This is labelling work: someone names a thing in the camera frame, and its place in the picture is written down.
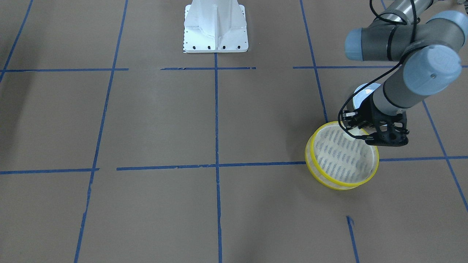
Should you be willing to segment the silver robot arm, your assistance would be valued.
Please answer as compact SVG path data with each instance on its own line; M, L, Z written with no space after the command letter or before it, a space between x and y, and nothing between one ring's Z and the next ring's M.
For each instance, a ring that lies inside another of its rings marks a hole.
M461 75L458 53L467 44L467 14L442 11L421 23L419 16L433 4L433 0L396 0L375 14L368 27L348 33L344 44L348 59L397 65L356 110L341 110L342 127L350 130L380 123L391 127L406 110L443 91Z

